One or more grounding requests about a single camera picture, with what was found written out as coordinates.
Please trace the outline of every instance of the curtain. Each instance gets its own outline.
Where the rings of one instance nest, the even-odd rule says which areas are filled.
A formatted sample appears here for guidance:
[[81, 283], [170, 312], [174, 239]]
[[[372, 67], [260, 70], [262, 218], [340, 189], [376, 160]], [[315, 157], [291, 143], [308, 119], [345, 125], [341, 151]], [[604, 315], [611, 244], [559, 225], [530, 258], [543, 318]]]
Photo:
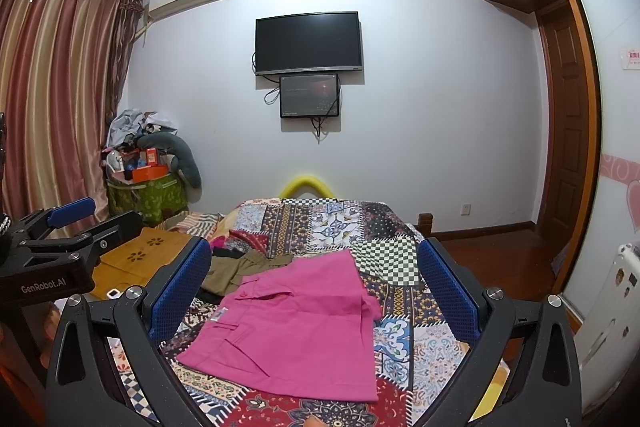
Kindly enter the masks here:
[[0, 0], [2, 195], [14, 218], [86, 196], [108, 216], [100, 150], [119, 2]]
[[111, 121], [117, 116], [118, 102], [129, 69], [138, 21], [144, 12], [142, 0], [120, 0], [111, 39], [110, 74], [107, 79], [107, 111], [104, 122], [104, 137], [109, 132]]

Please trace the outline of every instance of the patchwork blanket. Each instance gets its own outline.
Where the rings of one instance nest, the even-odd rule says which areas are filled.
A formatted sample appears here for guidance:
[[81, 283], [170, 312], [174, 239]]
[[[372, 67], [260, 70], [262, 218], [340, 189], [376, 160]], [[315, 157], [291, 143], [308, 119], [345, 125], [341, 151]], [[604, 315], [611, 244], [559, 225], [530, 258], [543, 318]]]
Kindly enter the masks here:
[[[185, 215], [189, 227], [182, 229], [209, 239], [214, 234], [207, 223], [217, 222], [218, 216], [202, 216]], [[302, 427], [314, 415], [329, 427], [413, 426], [467, 350], [454, 338], [420, 277], [416, 265], [420, 234], [386, 204], [366, 201], [252, 200], [236, 208], [234, 217], [230, 229], [242, 233], [229, 234], [229, 246], [248, 249], [240, 237], [258, 237], [268, 257], [284, 253], [314, 257], [351, 249], [366, 289], [379, 300], [383, 312], [374, 328], [378, 401], [275, 396], [180, 365], [175, 357], [193, 342], [215, 309], [194, 299], [176, 335], [161, 345], [161, 351], [213, 425]], [[113, 353], [133, 406], [155, 419], [118, 343]]]

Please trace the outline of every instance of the blue gripper pad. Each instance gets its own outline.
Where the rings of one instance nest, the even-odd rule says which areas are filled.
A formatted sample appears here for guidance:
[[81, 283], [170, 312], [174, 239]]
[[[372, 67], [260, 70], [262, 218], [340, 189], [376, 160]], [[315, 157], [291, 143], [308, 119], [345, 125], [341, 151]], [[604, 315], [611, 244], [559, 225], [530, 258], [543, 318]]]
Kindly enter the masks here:
[[53, 229], [61, 229], [85, 217], [93, 216], [94, 212], [95, 201], [91, 198], [82, 198], [73, 203], [63, 204], [58, 208], [54, 208], [49, 217], [47, 217], [47, 225]]
[[418, 269], [455, 338], [473, 347], [480, 338], [478, 309], [427, 240], [418, 245]]
[[199, 240], [151, 309], [149, 339], [154, 345], [174, 336], [211, 266], [211, 249]]

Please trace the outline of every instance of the yellow arch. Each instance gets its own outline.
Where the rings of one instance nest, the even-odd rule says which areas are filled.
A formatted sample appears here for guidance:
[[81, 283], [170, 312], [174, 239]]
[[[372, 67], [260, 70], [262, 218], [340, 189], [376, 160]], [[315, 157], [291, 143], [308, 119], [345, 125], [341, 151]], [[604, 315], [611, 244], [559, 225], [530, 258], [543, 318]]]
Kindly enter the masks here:
[[335, 198], [334, 193], [329, 190], [318, 178], [314, 176], [298, 176], [289, 182], [280, 193], [281, 198], [290, 198], [300, 187], [311, 187], [323, 198]]

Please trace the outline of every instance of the pink shorts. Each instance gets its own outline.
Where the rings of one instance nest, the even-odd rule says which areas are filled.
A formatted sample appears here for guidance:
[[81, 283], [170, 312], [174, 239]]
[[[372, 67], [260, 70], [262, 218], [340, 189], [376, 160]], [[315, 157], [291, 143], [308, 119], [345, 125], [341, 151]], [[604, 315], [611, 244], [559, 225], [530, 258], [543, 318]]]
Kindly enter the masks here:
[[177, 360], [286, 396], [376, 401], [373, 322], [349, 250], [244, 277]]

